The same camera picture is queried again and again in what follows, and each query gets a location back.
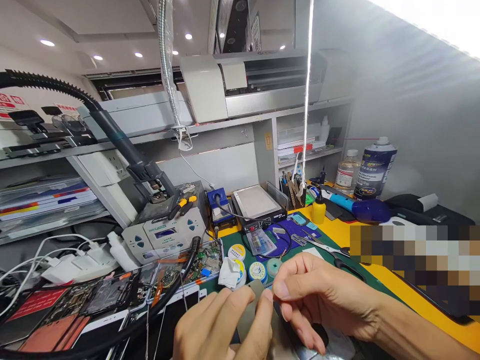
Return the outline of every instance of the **yellow tabletop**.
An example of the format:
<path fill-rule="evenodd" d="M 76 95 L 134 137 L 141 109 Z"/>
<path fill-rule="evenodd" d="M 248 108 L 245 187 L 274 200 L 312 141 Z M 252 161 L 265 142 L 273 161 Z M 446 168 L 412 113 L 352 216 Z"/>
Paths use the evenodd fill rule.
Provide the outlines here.
<path fill-rule="evenodd" d="M 311 206 L 294 211 L 289 211 L 289 213 L 293 213 L 296 211 L 301 212 L 309 219 L 311 218 Z M 325 222 L 318 227 L 330 239 L 336 242 L 338 246 L 349 247 L 350 227 L 360 225 L 364 224 L 360 222 L 348 224 L 338 219 L 330 221 L 325 218 Z M 237 225 L 236 227 L 220 231 L 219 236 L 225 237 L 240 230 L 240 225 Z M 438 326 L 444 332 L 457 339 L 465 346 L 476 351 L 477 353 L 480 353 L 480 323 L 478 323 L 477 321 L 473 321 L 468 325 L 459 325 L 456 322 L 450 320 L 434 305 L 424 299 L 420 294 L 418 294 L 414 289 L 408 286 L 405 282 L 403 282 L 386 267 L 371 264 L 368 266 L 364 266 L 364 268 L 367 269 L 378 280 L 380 280 L 388 289 L 390 289 L 403 302 L 405 302 L 405 304 L 410 306 L 419 315 L 430 321 L 432 324 Z"/>

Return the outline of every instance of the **blue spray can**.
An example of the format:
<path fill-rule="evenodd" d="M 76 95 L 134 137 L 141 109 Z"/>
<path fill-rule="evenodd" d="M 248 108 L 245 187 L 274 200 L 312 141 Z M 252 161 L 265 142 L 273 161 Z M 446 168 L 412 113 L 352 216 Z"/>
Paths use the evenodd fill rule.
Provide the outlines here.
<path fill-rule="evenodd" d="M 380 198 L 396 156 L 397 148 L 386 136 L 365 148 L 353 193 L 355 199 Z"/>

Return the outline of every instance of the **yellow bottle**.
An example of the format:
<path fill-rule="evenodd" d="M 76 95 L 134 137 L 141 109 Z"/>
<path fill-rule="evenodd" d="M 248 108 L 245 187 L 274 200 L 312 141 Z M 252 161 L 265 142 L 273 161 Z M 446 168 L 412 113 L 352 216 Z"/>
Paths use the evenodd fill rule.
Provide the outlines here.
<path fill-rule="evenodd" d="M 318 195 L 312 204 L 311 221 L 316 225 L 321 225 L 325 220 L 325 212 L 327 211 L 327 205 L 325 205 L 322 195 Z"/>

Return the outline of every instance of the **scissors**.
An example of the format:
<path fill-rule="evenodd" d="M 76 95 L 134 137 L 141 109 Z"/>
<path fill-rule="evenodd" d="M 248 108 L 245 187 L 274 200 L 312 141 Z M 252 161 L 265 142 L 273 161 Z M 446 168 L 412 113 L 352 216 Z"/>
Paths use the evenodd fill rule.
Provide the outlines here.
<path fill-rule="evenodd" d="M 335 265 L 336 268 L 338 269 L 347 269 L 348 271 L 350 271 L 353 275 L 355 275 L 357 278 L 359 278 L 360 280 L 362 280 L 364 283 L 367 283 L 367 280 L 365 280 L 365 277 L 359 273 L 357 270 L 355 270 L 353 267 L 351 267 L 350 265 L 347 265 L 341 258 L 339 258 L 337 256 L 337 254 L 340 254 L 340 255 L 343 255 L 344 257 L 347 257 L 349 258 L 350 257 L 350 253 L 349 253 L 349 250 L 350 248 L 349 247 L 342 247 L 340 250 L 337 250 L 333 247 L 330 247 L 330 246 L 327 246 L 325 244 L 323 244 L 318 238 L 316 238 L 315 236 L 313 236 L 312 234 L 309 234 L 308 232 L 306 232 L 305 230 L 302 229 L 302 231 L 307 234 L 310 238 L 313 239 L 310 240 L 308 237 L 305 237 L 304 239 L 306 241 L 308 241 L 310 244 L 312 245 L 315 245 L 316 247 L 320 248 L 320 249 L 323 249 L 325 250 L 326 252 L 328 252 L 330 255 L 332 255 L 335 260 L 333 261 L 333 264 Z"/>

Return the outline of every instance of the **ceiling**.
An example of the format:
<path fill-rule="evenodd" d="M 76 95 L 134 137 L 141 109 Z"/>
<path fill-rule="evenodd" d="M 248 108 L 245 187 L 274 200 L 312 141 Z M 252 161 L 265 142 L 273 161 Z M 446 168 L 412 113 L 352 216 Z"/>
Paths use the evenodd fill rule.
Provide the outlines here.
<path fill-rule="evenodd" d="M 173 66 L 208 53 L 210 1 L 174 0 Z M 156 12 L 156 0 L 2 0 L 0 44 L 75 75 L 159 68 Z"/>

